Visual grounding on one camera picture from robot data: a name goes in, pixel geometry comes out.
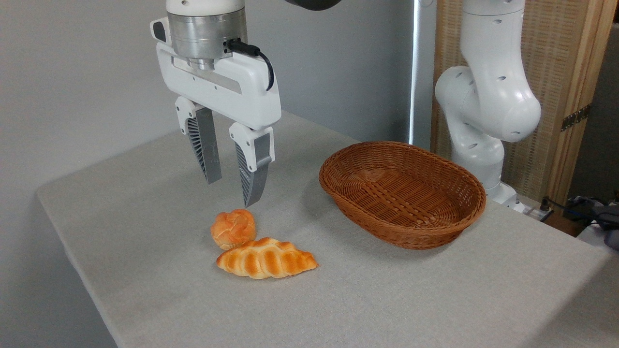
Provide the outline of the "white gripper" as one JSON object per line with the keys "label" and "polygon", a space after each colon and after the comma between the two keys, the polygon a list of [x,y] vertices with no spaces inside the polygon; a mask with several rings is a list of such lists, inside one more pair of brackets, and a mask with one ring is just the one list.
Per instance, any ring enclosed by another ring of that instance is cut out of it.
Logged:
{"label": "white gripper", "polygon": [[267,64],[261,58],[233,53],[215,60],[213,70],[193,68],[170,46],[167,18],[152,21],[150,31],[157,40],[164,83],[179,95],[175,106],[180,130],[188,136],[208,184],[222,177],[213,110],[235,121],[229,134],[235,142],[243,200],[245,207],[256,203],[264,192],[269,164],[275,160],[269,126],[281,117],[277,82],[267,90]]}

